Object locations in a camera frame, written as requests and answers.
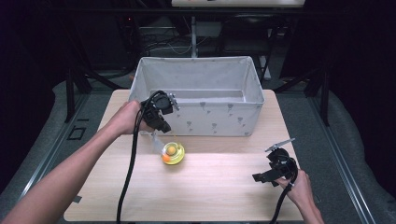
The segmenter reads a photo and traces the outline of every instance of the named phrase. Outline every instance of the human arm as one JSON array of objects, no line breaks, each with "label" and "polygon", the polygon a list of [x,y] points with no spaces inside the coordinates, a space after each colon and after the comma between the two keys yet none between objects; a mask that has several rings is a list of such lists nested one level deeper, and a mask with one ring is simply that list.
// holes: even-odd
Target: human arm
[{"label": "human arm", "polygon": [[[123,107],[83,147],[39,181],[2,223],[55,223],[85,183],[103,152],[122,134],[131,134],[140,104]],[[140,130],[151,131],[142,121]]]},{"label": "human arm", "polygon": [[[290,181],[279,178],[276,182],[284,189]],[[324,223],[321,213],[315,205],[311,181],[304,170],[298,171],[297,179],[291,191],[288,192],[288,197],[297,205],[306,224]]]}]

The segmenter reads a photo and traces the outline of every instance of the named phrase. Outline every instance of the white fabric bin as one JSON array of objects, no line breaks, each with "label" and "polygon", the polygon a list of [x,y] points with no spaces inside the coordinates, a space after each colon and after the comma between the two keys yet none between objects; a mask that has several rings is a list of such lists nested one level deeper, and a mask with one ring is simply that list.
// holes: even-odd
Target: white fabric bin
[{"label": "white fabric bin", "polygon": [[250,57],[142,58],[130,100],[158,90],[172,92],[180,106],[163,116],[168,135],[249,136],[264,103]]}]

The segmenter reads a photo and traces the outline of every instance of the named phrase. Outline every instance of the tabletop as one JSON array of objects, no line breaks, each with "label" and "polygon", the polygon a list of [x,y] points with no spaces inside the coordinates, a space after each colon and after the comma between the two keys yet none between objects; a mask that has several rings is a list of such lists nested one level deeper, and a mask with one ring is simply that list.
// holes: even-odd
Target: tabletop
[{"label": "tabletop", "polygon": [[305,0],[172,0],[173,7],[303,7]]},{"label": "tabletop", "polygon": [[[264,150],[290,137],[274,92],[263,92],[265,103],[251,136],[159,136],[164,143],[178,141],[184,146],[185,158],[176,165],[163,163],[151,136],[139,134],[121,220],[271,220],[282,188],[255,182],[252,175],[270,170]],[[129,91],[113,92],[99,128],[128,96]],[[116,220],[132,141],[131,135],[121,136],[106,150],[79,192],[79,202],[66,210],[67,221]],[[297,160],[292,144],[283,148]],[[302,220],[289,198],[285,198],[278,220]]]}]

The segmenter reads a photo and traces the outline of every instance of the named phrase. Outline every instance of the chair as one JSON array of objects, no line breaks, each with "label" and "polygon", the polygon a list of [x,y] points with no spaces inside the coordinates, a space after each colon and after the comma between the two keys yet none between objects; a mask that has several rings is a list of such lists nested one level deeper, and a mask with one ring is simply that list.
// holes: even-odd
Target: chair
[{"label": "chair", "polygon": [[223,22],[219,34],[218,54],[219,56],[251,56],[256,68],[262,70],[260,78],[262,83],[277,32],[284,23],[285,20],[278,16],[237,15],[228,18]]}]

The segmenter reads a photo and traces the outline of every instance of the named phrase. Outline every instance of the storage bin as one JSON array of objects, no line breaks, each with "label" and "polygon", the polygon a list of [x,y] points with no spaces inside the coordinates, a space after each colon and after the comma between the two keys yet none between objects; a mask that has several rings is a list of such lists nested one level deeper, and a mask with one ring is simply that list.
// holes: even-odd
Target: storage bin
[{"label": "storage bin", "polygon": [[158,90],[172,92],[180,106],[163,116],[168,135],[249,136],[264,103],[250,57],[142,58],[130,100]]}]

